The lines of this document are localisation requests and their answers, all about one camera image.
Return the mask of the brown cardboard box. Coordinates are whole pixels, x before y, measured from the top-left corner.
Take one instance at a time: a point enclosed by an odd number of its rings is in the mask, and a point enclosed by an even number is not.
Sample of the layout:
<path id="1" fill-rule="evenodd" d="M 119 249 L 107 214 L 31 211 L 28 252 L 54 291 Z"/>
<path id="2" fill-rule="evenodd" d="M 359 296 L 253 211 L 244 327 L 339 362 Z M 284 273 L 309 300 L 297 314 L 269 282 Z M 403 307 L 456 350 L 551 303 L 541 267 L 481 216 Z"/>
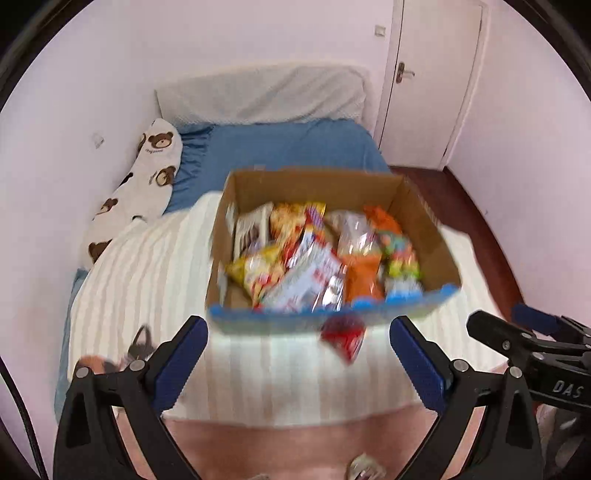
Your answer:
<path id="1" fill-rule="evenodd" d="M 270 214 L 270 245 L 280 246 L 294 222 L 291 204 L 325 204 L 325 215 L 335 210 L 363 213 L 366 205 L 381 206 L 400 224 L 403 234 L 413 244 L 420 264 L 421 297 L 388 298 L 384 286 L 384 259 L 378 279 L 384 289 L 383 301 L 345 301 L 346 266 L 337 253 L 338 235 L 325 223 L 325 240 L 341 261 L 341 270 L 332 276 L 325 291 L 318 295 L 311 310 L 283 313 L 252 307 L 252 300 L 242 285 L 225 273 L 233 260 L 235 223 L 267 202 L 273 202 Z M 236 170 L 226 179 L 212 231 L 211 278 L 205 305 L 209 318 L 225 332 L 259 335 L 317 330 L 335 315 L 360 318 L 368 325 L 383 324 L 399 315 L 424 316 L 455 294 L 461 287 L 456 263 L 444 241 L 433 215 L 415 185 L 406 177 L 391 173 L 363 173 L 335 169 L 283 169 L 277 171 Z"/>

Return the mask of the franzzi cookie packet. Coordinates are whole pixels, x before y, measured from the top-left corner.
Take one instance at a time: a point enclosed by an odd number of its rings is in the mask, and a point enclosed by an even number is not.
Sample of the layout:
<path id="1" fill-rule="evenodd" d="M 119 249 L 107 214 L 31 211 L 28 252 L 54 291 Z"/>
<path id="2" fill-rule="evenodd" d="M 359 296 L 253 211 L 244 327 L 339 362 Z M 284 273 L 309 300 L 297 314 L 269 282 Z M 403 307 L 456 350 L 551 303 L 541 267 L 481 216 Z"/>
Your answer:
<path id="1" fill-rule="evenodd" d="M 273 202 L 267 202 L 238 217 L 235 223 L 233 260 L 256 254 L 270 244 L 271 212 L 273 212 Z"/>

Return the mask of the yellow mushroom snack bag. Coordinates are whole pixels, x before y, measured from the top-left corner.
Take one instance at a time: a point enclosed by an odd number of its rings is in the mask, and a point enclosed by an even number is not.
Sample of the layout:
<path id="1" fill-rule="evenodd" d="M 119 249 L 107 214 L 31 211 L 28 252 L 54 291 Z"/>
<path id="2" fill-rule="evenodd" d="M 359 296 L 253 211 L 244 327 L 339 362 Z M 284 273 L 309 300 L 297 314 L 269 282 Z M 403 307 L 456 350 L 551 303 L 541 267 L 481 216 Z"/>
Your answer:
<path id="1" fill-rule="evenodd" d="M 225 266 L 225 273 L 242 285 L 252 300 L 253 308 L 256 308 L 263 296 L 280 282 L 285 272 L 281 249 L 277 245 L 263 247 L 256 253 L 240 257 Z"/>

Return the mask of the blue bed sheet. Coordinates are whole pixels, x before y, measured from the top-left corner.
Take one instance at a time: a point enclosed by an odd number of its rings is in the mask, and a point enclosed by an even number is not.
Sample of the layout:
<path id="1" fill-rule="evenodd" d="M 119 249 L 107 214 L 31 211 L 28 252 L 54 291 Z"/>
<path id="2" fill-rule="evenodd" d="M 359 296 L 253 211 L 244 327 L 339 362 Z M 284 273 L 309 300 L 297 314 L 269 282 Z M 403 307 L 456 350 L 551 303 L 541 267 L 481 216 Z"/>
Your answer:
<path id="1" fill-rule="evenodd" d="M 367 130 L 351 120 L 197 126 L 183 134 L 179 169 L 164 213 L 135 223 L 109 259 L 76 272 L 65 320 L 54 408 L 61 411 L 75 358 L 119 358 L 148 324 L 160 343 L 205 311 L 211 274 L 207 240 L 231 171 L 329 167 L 385 172 Z M 383 354 L 344 364 L 314 333 L 238 336 L 211 327 L 204 355 L 170 411 L 180 420 L 287 428 L 344 422 L 383 411 L 379 389 L 346 406 L 370 373 L 392 368 Z"/>

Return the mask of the sedaap noodle packet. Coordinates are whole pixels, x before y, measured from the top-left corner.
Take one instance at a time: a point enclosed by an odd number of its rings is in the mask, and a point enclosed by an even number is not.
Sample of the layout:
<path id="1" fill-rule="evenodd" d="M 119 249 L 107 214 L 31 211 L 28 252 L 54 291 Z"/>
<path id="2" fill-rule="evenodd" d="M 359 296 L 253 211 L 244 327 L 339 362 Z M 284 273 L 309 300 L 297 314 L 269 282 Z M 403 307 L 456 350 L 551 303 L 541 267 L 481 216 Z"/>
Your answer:
<path id="1" fill-rule="evenodd" d="M 287 240 L 283 243 L 283 264 L 287 270 L 294 268 L 315 240 L 325 240 L 324 203 L 291 204 L 290 208 L 294 211 L 294 222 Z"/>

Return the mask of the orange biscuit bag front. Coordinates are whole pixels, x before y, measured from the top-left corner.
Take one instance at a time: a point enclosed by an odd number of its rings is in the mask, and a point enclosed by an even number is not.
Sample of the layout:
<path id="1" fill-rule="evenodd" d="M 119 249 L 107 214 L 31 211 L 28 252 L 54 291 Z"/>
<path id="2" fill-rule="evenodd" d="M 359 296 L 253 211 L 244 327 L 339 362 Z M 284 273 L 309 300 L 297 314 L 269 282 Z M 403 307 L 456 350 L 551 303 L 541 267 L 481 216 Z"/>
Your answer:
<path id="1" fill-rule="evenodd" d="M 346 255 L 345 301 L 353 305 L 361 301 L 383 301 L 384 289 L 379 283 L 379 254 Z"/>

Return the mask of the striped cat blanket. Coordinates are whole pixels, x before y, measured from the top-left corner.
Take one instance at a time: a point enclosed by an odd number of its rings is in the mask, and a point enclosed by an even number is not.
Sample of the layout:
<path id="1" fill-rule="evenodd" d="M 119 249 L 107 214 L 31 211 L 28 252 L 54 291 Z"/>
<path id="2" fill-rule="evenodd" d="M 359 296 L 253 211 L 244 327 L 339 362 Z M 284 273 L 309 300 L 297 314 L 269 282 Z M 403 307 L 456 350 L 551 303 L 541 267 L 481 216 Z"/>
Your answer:
<path id="1" fill-rule="evenodd" d="M 121 361 L 140 327 L 159 344 L 204 315 L 211 230 L 221 197 L 132 222 L 75 284 L 55 407 L 77 360 Z M 342 479 L 356 456 L 396 477 L 426 436 L 424 409 L 391 349 L 386 326 L 370 327 L 353 364 L 317 330 L 252 334 L 211 323 L 207 348 L 166 425 L 205 479 Z"/>

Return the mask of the clear white snack bag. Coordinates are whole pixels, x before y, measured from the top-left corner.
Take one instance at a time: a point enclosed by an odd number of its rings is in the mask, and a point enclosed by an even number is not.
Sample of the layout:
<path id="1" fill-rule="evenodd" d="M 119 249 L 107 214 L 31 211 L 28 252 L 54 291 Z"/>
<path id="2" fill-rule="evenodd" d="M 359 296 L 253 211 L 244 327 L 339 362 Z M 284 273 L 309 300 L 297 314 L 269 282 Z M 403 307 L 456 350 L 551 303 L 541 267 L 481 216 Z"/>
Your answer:
<path id="1" fill-rule="evenodd" d="M 335 210 L 325 215 L 325 223 L 338 235 L 339 257 L 378 255 L 381 252 L 375 230 L 365 215 Z"/>

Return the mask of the white cartoon snack packet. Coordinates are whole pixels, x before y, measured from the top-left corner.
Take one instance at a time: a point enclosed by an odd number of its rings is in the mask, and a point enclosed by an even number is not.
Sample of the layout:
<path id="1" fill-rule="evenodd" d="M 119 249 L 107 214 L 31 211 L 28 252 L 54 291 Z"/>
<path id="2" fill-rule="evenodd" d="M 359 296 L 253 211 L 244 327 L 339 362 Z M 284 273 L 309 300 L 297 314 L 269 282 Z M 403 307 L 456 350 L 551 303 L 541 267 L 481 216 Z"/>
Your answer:
<path id="1" fill-rule="evenodd" d="M 386 468 L 366 453 L 353 458 L 346 468 L 346 480 L 381 480 L 386 474 Z"/>

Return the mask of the colourful candy ball bag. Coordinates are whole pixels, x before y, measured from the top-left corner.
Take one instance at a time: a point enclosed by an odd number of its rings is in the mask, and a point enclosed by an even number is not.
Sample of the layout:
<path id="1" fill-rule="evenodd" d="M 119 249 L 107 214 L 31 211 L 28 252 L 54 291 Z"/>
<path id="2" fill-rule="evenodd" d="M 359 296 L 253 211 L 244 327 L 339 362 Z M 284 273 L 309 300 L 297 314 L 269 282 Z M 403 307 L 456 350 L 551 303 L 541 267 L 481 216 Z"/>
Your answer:
<path id="1" fill-rule="evenodd" d="M 421 269 L 411 241 L 401 234 L 379 231 L 384 259 L 384 286 L 388 298 L 421 297 Z"/>

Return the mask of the red white snack packet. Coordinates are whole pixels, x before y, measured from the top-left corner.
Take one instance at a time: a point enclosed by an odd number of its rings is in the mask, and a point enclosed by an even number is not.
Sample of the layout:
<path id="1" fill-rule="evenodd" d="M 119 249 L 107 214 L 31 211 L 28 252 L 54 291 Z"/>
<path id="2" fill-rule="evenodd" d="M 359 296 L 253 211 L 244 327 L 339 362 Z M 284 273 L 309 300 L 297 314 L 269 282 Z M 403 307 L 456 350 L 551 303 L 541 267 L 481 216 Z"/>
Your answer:
<path id="1" fill-rule="evenodd" d="M 341 261 L 329 245 L 315 242 L 304 252 L 293 268 L 270 289 L 259 306 L 263 310 L 300 313 L 311 310 L 315 300 L 332 276 L 341 270 Z"/>

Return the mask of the orange snack bag back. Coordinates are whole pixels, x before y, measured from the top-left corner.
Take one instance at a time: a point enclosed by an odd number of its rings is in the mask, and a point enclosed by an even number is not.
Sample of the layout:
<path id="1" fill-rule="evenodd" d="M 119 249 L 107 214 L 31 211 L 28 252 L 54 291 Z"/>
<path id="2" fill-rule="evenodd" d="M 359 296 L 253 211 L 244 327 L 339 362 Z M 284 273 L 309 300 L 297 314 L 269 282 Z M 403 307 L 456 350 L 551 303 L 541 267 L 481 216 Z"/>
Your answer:
<path id="1" fill-rule="evenodd" d="M 366 205 L 363 213 L 375 230 L 388 231 L 396 235 L 403 234 L 399 222 L 381 206 Z"/>

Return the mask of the white door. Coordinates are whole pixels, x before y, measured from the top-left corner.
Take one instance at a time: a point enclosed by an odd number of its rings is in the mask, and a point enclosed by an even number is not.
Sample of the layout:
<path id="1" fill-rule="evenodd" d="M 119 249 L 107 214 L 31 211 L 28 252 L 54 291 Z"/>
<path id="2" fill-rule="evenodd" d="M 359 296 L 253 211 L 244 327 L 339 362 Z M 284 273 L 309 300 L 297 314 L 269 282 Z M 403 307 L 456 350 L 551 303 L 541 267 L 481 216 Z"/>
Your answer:
<path id="1" fill-rule="evenodd" d="M 441 170 L 477 83 L 488 5 L 397 1 L 375 138 L 391 166 Z"/>

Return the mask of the small red snack bag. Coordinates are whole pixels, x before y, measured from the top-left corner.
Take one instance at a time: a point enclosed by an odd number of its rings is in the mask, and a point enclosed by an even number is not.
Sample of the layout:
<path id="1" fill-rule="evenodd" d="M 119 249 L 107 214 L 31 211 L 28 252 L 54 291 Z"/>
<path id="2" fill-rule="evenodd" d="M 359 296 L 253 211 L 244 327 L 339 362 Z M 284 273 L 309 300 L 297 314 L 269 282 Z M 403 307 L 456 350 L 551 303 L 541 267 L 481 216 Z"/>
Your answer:
<path id="1" fill-rule="evenodd" d="M 346 364 L 351 365 L 360 353 L 365 334 L 366 325 L 360 318 L 337 315 L 329 318 L 322 326 L 321 339 L 328 343 Z"/>

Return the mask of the bear print long pillow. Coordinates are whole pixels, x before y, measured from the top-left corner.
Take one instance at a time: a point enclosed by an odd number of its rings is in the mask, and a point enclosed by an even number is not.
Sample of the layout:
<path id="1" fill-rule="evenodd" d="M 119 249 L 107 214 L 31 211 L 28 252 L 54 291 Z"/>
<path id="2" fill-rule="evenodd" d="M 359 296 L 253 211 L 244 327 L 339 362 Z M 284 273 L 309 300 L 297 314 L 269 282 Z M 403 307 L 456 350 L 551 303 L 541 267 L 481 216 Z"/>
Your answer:
<path id="1" fill-rule="evenodd" d="M 142 133 L 129 172 L 92 218 L 81 245 L 81 268 L 89 270 L 131 222 L 159 218 L 179 170 L 182 141 L 172 124 L 155 119 Z"/>

